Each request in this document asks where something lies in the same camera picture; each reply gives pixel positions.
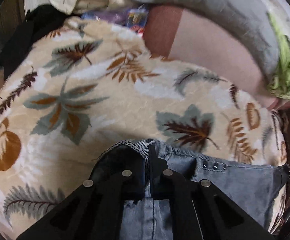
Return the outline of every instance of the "metal rivet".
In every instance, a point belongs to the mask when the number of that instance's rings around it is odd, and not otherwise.
[[[91,179],[87,179],[83,182],[84,187],[91,187],[93,185],[94,185],[94,181],[92,181]]]
[[[173,175],[173,171],[170,170],[170,169],[166,169],[166,170],[163,171],[163,174],[164,174],[165,176],[171,176],[171,175]]]
[[[124,170],[124,171],[122,172],[122,175],[123,175],[124,177],[129,177],[129,176],[132,175],[132,172],[131,172],[130,170]]]
[[[203,187],[209,187],[209,186],[211,185],[211,182],[210,182],[208,179],[203,179],[203,180],[201,181],[201,185],[202,185]]]

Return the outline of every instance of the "leaf pattern blanket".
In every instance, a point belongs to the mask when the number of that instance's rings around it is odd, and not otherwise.
[[[143,138],[242,163],[286,162],[279,116],[229,80],[151,55],[127,28],[73,17],[33,45],[0,91],[2,235],[16,239],[60,203],[111,145]]]

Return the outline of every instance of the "black metal clamp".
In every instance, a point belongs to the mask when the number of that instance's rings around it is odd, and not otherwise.
[[[125,200],[142,200],[145,166],[137,160],[106,181],[84,181],[17,240],[117,240]],[[186,180],[168,169],[149,147],[149,182],[154,200],[170,201],[173,240],[273,240],[264,228],[209,180]]]

